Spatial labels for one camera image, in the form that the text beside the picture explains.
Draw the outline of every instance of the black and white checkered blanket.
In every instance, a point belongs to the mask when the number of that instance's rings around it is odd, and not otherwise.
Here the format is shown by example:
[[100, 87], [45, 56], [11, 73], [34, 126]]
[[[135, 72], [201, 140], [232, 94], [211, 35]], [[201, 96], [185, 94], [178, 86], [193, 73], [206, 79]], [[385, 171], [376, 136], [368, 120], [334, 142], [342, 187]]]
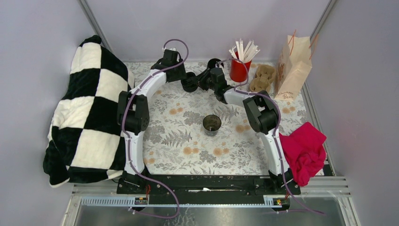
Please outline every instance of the black and white checkered blanket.
[[43, 162], [52, 187], [114, 178], [125, 166], [116, 115], [119, 93], [130, 90], [133, 76], [100, 43], [94, 35], [78, 47], [68, 90], [54, 112]]

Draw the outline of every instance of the gray wall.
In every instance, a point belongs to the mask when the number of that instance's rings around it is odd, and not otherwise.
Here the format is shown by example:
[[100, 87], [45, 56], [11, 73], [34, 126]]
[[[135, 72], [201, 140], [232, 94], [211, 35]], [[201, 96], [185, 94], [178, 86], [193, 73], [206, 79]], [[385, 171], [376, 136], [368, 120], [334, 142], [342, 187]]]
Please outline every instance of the gray wall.
[[[284, 37], [309, 36], [329, 0], [87, 0], [116, 56], [157, 60], [171, 38], [184, 40], [189, 60], [229, 56], [235, 40], [251, 38], [257, 59], [277, 59]], [[183, 46], [178, 47], [182, 53]]]
[[0, 1], [0, 225], [56, 226], [72, 186], [42, 169], [77, 46], [94, 34], [75, 0]]
[[363, 226], [399, 225], [399, 1], [341, 0], [308, 77]]

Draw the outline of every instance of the bag handle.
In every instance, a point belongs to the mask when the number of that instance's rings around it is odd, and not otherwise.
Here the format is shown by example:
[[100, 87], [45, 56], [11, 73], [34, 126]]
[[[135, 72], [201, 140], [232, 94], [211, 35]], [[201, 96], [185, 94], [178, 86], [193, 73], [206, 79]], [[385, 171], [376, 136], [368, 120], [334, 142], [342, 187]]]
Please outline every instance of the bag handle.
[[309, 48], [311, 48], [311, 46], [313, 45], [313, 43], [314, 43], [314, 49], [313, 49], [313, 52], [311, 53], [311, 57], [312, 57], [312, 55], [313, 55], [313, 53], [314, 53], [314, 51], [316, 51], [316, 47], [317, 47], [317, 39], [319, 39], [319, 34], [316, 34], [316, 37], [313, 39], [313, 41], [312, 41], [312, 43], [311, 43], [311, 45], [309, 46]]
[[291, 39], [288, 42], [288, 45], [289, 45], [291, 43], [291, 41], [292, 41], [292, 48], [291, 48], [291, 51], [289, 52], [289, 55], [291, 55], [292, 50], [294, 49], [294, 36], [295, 36], [295, 33], [296, 33], [296, 29], [295, 29], [294, 33], [292, 34]]

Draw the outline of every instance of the red cup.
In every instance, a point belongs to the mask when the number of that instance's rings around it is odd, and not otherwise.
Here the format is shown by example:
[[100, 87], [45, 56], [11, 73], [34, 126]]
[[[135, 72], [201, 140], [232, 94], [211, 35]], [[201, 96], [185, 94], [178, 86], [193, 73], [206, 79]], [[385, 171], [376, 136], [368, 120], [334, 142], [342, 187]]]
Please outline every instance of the red cup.
[[[249, 61], [245, 63], [245, 67], [248, 69], [251, 66], [251, 62]], [[231, 80], [235, 82], [243, 82], [247, 79], [247, 71], [245, 70], [245, 67], [242, 63], [236, 60], [231, 60], [231, 68], [230, 68], [230, 78]]]

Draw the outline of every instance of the floral tablecloth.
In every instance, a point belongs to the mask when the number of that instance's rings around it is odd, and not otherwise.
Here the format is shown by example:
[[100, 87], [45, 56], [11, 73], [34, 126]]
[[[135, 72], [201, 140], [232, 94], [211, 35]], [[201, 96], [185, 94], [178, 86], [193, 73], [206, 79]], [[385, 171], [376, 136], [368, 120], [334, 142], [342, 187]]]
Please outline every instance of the floral tablecloth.
[[[153, 63], [126, 63], [138, 85]], [[254, 77], [252, 64], [249, 77]], [[186, 72], [199, 74], [206, 63], [185, 63]], [[226, 80], [230, 65], [225, 65]], [[307, 121], [302, 94], [294, 102], [277, 101], [282, 113], [280, 133], [289, 135]], [[225, 105], [213, 91], [187, 93], [180, 81], [162, 86], [149, 100], [150, 125], [144, 134], [144, 162], [152, 174], [268, 175], [259, 136], [251, 129], [244, 108]], [[215, 137], [202, 131], [202, 119], [215, 114], [222, 127]]]

